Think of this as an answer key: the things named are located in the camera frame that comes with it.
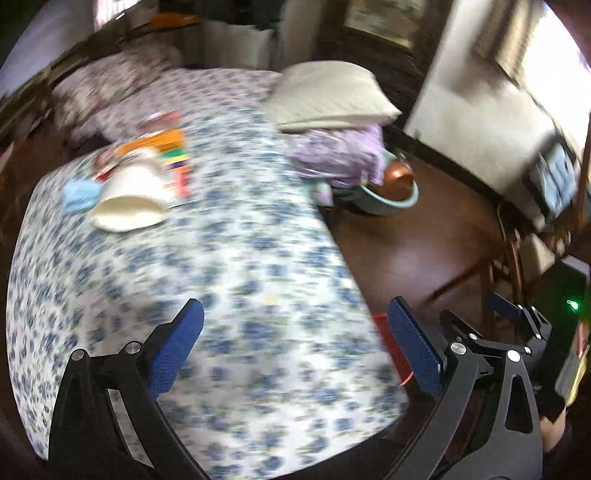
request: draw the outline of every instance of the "copper pot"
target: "copper pot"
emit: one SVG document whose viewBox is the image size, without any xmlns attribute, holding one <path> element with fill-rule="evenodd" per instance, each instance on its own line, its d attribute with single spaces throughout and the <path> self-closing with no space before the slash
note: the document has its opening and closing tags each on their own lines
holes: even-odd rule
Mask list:
<svg viewBox="0 0 591 480">
<path fill-rule="evenodd" d="M 368 188 L 387 200 L 402 202 L 413 193 L 414 173 L 407 163 L 392 160 L 384 170 L 384 184 L 369 184 Z"/>
</svg>

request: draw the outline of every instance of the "green led light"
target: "green led light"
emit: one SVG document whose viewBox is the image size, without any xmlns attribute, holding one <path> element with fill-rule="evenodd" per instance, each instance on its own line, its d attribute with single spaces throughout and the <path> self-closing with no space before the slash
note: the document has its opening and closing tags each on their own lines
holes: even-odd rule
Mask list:
<svg viewBox="0 0 591 480">
<path fill-rule="evenodd" d="M 566 303 L 573 309 L 573 312 L 576 312 L 579 309 L 579 304 L 573 300 L 567 300 Z"/>
</svg>

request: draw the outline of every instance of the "bed sheet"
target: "bed sheet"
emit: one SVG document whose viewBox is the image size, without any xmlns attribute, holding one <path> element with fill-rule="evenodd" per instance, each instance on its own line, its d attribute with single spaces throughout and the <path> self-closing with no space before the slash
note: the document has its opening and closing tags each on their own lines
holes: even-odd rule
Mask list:
<svg viewBox="0 0 591 480">
<path fill-rule="evenodd" d="M 91 176 L 92 155 L 35 188 L 7 300 L 9 370 L 35 451 L 47 458 L 73 350 L 117 352 L 191 297 L 205 327 L 158 403 L 213 479 L 287 474 L 380 432 L 407 397 L 283 138 L 253 110 L 195 112 L 184 128 L 197 188 L 160 226 L 106 233 L 62 212 L 63 186 Z"/>
<path fill-rule="evenodd" d="M 73 136 L 98 133 L 114 142 L 137 136 L 137 124 L 160 111 L 190 115 L 208 109 L 254 108 L 280 78 L 281 73 L 267 70 L 167 70 L 145 89 L 94 114 Z"/>
</svg>

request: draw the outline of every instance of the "metal screw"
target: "metal screw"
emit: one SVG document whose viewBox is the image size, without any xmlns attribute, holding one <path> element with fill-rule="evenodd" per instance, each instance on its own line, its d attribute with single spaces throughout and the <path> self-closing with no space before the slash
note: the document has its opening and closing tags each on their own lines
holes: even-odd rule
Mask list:
<svg viewBox="0 0 591 480">
<path fill-rule="evenodd" d="M 84 357 L 84 350 L 78 349 L 72 352 L 72 360 L 77 362 L 78 360 L 82 360 Z"/>
<path fill-rule="evenodd" d="M 463 355 L 466 353 L 466 346 L 460 342 L 452 343 L 450 348 L 452 349 L 453 353 L 457 353 L 458 355 Z"/>
<path fill-rule="evenodd" d="M 521 355 L 519 354 L 519 352 L 516 352 L 515 350 L 509 350 L 507 352 L 507 357 L 509 358 L 509 360 L 515 363 L 521 360 Z"/>
<path fill-rule="evenodd" d="M 125 345 L 125 351 L 132 355 L 133 353 L 138 353 L 141 350 L 142 346 L 139 342 L 130 342 Z"/>
</svg>

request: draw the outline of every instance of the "red container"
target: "red container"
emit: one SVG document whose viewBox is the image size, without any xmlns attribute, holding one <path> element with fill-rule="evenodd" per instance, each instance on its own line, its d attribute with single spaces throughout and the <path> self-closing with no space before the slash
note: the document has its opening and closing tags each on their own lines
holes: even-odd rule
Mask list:
<svg viewBox="0 0 591 480">
<path fill-rule="evenodd" d="M 394 361 L 394 365 L 396 365 L 396 369 L 400 374 L 400 378 L 402 379 L 400 385 L 406 385 L 410 379 L 413 377 L 413 371 L 411 370 L 409 364 L 407 363 L 404 355 L 400 351 L 400 347 L 394 340 L 390 329 L 388 328 L 388 317 L 385 313 L 378 313 L 373 315 L 374 323 L 380 334 L 382 335 L 382 339 L 384 340 L 384 344 L 388 348 L 388 352 Z"/>
</svg>

